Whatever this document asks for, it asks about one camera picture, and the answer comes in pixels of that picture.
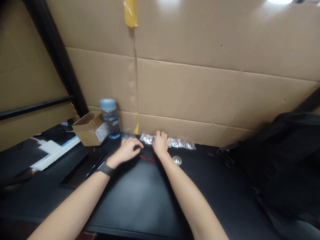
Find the black watch strap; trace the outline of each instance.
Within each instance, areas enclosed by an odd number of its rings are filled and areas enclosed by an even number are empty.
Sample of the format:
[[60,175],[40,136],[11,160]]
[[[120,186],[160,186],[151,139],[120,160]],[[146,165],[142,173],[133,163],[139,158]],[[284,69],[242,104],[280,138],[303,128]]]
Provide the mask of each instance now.
[[108,176],[112,176],[114,169],[109,167],[106,163],[106,161],[103,161],[103,163],[100,165],[100,167],[98,167],[97,171],[101,171],[104,174],[108,175]]

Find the person's left hand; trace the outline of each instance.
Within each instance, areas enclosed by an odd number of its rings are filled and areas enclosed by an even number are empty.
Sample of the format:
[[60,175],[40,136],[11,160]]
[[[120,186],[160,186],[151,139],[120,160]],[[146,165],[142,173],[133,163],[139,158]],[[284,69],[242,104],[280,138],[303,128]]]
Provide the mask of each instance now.
[[111,168],[116,168],[120,163],[126,162],[138,155],[143,148],[143,144],[136,138],[124,139],[121,142],[121,147],[107,160],[107,165]]

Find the white label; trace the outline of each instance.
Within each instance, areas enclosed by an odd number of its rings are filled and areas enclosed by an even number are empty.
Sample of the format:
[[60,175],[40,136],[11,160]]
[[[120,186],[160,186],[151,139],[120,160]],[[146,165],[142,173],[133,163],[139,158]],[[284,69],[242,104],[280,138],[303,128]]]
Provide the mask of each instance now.
[[108,135],[106,123],[102,123],[101,126],[96,130],[96,135],[101,143]]

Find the black bag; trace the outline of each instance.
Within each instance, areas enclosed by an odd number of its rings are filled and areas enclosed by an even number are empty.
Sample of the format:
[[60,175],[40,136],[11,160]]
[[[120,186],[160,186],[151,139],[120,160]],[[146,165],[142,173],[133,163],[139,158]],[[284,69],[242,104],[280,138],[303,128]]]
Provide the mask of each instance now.
[[227,165],[244,168],[260,203],[320,229],[319,115],[280,114],[255,136],[219,152],[227,153]]

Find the forearm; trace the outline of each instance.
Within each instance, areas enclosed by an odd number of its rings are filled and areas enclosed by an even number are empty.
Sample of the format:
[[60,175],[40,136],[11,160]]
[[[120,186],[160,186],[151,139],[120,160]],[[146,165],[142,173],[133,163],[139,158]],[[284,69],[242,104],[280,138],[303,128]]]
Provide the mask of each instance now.
[[89,219],[109,179],[102,172],[94,173],[40,224],[29,239],[75,239]]
[[167,152],[161,153],[159,159],[194,238],[228,239],[210,205],[192,180],[174,163]]

